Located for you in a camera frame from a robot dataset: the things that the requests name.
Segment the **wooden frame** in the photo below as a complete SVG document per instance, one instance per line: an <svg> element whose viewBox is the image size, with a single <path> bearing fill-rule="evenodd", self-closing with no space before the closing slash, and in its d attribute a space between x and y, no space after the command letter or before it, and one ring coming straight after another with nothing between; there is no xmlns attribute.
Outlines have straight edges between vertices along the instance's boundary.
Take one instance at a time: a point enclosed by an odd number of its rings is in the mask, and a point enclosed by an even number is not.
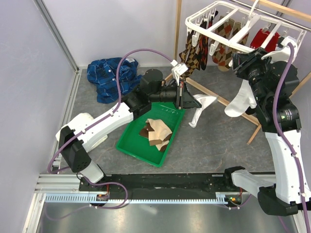
<svg viewBox="0 0 311 233"><path fill-rule="evenodd" d="M177 50L178 50L179 28L180 28L181 3L182 3L182 0L176 0L175 47L174 47L174 59L175 60L177 60L177 53L178 53ZM282 12L284 14L288 14L288 15L294 16L296 18L300 18L300 19L303 19L305 21L311 22L311 16L310 15L307 15L305 13L302 13L302 12L299 12L299 11L296 11L296 10L293 10L293 9L285 7L285 6L278 5L278 4L270 2L268 0L259 0L259 4L267 6L269 8L272 8L272 9L277 10L279 12ZM173 75L169 74L165 78L165 81L169 81L172 77L173 77ZM310 78L311 78L311 72L300 82L300 84L293 91L293 93L290 96L290 98ZM207 95L211 95L211 96L217 97L217 101L219 103L223 104L224 106L228 106L229 105L230 102L228 100L226 100L223 97L217 95L216 93L212 92L211 90L208 90L206 87L200 85L199 83L197 83L196 81L192 80L191 78L187 78L186 81L187 81L187 83L189 83L193 87L197 88L198 90L202 91L203 93L205 93ZM256 117L252 116L252 115L247 115L246 113L243 113L241 116L244 117L245 119L247 119L248 121L252 122L253 124L257 125L257 128L255 129L253 135L250 137L250 139L247 142L247 144L249 145L254 140L255 136L257 135L257 133L261 129L261 125L260 125L258 119Z"/></svg>

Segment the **green plastic bin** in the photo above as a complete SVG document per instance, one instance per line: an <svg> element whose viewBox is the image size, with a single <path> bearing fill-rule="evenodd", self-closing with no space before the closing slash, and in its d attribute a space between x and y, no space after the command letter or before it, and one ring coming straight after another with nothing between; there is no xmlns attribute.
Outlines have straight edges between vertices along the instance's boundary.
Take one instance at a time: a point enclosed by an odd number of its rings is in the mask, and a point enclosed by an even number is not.
<svg viewBox="0 0 311 233"><path fill-rule="evenodd" d="M116 148L142 161L160 167L163 165L184 114L185 110L177 110L172 103L152 103L149 112L128 124ZM139 135L139 131L146 125L148 118L163 120L173 132L164 152L159 152L156 146L150 146L149 140Z"/></svg>

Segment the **folded clothing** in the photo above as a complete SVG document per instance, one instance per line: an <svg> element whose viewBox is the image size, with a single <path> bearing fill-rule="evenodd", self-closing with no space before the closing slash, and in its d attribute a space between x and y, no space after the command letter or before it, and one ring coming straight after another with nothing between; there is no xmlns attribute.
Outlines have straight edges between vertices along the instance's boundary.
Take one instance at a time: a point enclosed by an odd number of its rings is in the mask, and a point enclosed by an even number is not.
<svg viewBox="0 0 311 233"><path fill-rule="evenodd" d="M172 131L160 119L147 119L146 125L139 132L139 135L148 138L150 146L156 146L160 152L164 152L172 137Z"/></svg>
<svg viewBox="0 0 311 233"><path fill-rule="evenodd" d="M97 102L112 103L118 99L116 73L120 60L120 57L101 59L88 65L87 80L96 85ZM142 75L137 76L137 66L135 59L126 58L120 67L119 83L123 95L139 84Z"/></svg>

